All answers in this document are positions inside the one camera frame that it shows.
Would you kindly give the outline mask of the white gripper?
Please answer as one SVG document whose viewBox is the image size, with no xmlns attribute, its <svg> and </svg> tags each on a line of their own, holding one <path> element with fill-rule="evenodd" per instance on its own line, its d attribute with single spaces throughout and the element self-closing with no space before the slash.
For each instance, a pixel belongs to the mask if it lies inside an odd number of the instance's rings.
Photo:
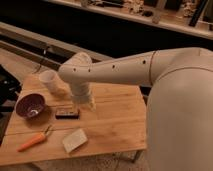
<svg viewBox="0 0 213 171">
<path fill-rule="evenodd" d="M 95 100 L 91 99 L 91 89 L 89 83 L 73 83 L 69 85 L 71 99 L 74 103 L 86 103 L 86 107 L 91 111 L 96 109 Z"/>
</svg>

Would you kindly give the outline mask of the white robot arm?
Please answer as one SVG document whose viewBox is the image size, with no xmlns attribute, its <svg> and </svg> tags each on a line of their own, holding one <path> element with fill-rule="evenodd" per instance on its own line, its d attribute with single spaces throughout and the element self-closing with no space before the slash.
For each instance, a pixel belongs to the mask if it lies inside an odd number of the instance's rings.
<svg viewBox="0 0 213 171">
<path fill-rule="evenodd" d="M 150 171 L 213 171 L 213 51 L 156 50 L 98 63 L 80 52 L 58 74 L 80 103 L 90 99 L 91 82 L 149 87 Z"/>
</svg>

